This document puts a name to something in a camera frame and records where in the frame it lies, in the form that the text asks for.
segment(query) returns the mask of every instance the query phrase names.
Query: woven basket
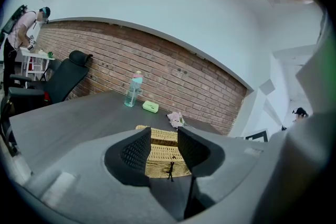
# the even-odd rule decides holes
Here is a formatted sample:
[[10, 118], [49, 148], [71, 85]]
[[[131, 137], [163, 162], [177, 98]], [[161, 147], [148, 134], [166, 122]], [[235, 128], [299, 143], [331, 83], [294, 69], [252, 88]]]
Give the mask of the woven basket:
[[[146, 127], [138, 125], [136, 129]], [[168, 178], [170, 162], [174, 162], [173, 177], [190, 175], [191, 173], [177, 147], [177, 133], [155, 128], [151, 128], [151, 130], [151, 153], [146, 162], [145, 174], [151, 178]]]
[[152, 150], [148, 156], [145, 174], [152, 178], [168, 178], [170, 162], [174, 162], [173, 177], [190, 175], [190, 171], [176, 146], [151, 145]]
[[[136, 129], [144, 129], [147, 126], [138, 125]], [[151, 128], [151, 144], [163, 145], [163, 146], [176, 146], [177, 147], [177, 133], [163, 131], [155, 128]]]

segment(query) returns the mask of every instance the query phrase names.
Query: office chair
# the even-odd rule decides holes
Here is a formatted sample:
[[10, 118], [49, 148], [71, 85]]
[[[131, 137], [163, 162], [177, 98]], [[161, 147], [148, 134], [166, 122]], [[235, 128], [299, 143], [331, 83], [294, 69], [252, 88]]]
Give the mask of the office chair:
[[52, 71], [51, 75], [53, 75], [56, 72], [56, 70], [59, 68], [59, 66], [62, 64], [62, 61], [59, 59], [55, 59], [50, 62], [51, 63], [48, 65], [48, 68], [46, 69], [46, 71], [42, 74], [40, 80], [28, 82], [27, 88], [38, 89], [38, 90], [43, 89], [44, 84], [47, 82], [47, 72], [50, 72], [51, 70]]
[[51, 104], [64, 101], [73, 88], [89, 72], [89, 68], [85, 64], [91, 56], [91, 54], [87, 55], [78, 50], [71, 52], [69, 58], [60, 64], [45, 83], [32, 83], [31, 78], [11, 75], [11, 79], [18, 80], [21, 85], [26, 82], [32, 83], [29, 89], [9, 87], [8, 96], [1, 101], [0, 125], [3, 131], [1, 135], [12, 155], [15, 155], [17, 149], [15, 148], [16, 141], [9, 117], [44, 106], [45, 92], [49, 94]]

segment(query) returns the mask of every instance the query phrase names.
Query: red brick wall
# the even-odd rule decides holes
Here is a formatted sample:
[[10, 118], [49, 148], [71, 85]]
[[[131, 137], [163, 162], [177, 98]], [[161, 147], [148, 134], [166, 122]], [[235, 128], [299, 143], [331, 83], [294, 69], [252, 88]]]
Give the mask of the red brick wall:
[[227, 135], [246, 88], [218, 66], [165, 39], [132, 28], [99, 22], [63, 21], [41, 29], [37, 43], [56, 58], [73, 50], [93, 54], [87, 77], [70, 98], [102, 91], [126, 93], [132, 74], [144, 72], [141, 101], [181, 111]]

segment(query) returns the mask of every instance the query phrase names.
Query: table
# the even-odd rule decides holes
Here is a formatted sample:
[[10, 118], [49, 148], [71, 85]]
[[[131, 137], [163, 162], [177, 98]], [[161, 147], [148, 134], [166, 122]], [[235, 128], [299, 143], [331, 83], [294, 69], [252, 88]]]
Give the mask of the table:
[[[20, 47], [20, 51], [22, 53], [23, 56], [23, 60], [22, 60], [22, 64], [21, 64], [21, 75], [23, 75], [23, 70], [24, 70], [24, 66], [26, 67], [26, 77], [28, 76], [29, 73], [33, 73], [34, 74], [34, 80], [36, 79], [36, 74], [43, 74], [49, 65], [49, 61], [50, 60], [54, 60], [54, 58], [49, 58], [48, 54], [45, 52], [43, 54], [41, 53], [31, 53], [27, 48], [22, 48]], [[30, 59], [31, 58], [35, 58], [36, 59], [36, 64], [35, 67], [38, 66], [39, 70], [29, 70], [29, 63], [30, 63]], [[43, 69], [43, 60], [46, 59], [46, 65], [45, 68]]]
[[[30, 169], [38, 173], [79, 143], [132, 130], [137, 125], [176, 131], [166, 117], [169, 112], [146, 111], [140, 101], [130, 108], [123, 104], [124, 98], [116, 91], [108, 91], [11, 117], [14, 137]], [[192, 119], [185, 119], [185, 122], [219, 134], [208, 123]]]

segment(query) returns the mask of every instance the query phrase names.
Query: black pants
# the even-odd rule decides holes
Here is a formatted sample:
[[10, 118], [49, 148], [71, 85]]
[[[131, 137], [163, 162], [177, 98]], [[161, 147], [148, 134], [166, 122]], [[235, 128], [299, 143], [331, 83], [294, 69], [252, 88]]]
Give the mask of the black pants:
[[8, 95], [8, 88], [14, 85], [14, 81], [9, 79], [11, 74], [15, 74], [15, 58], [17, 52], [9, 43], [8, 39], [5, 41], [5, 48], [4, 48], [4, 91], [5, 95]]

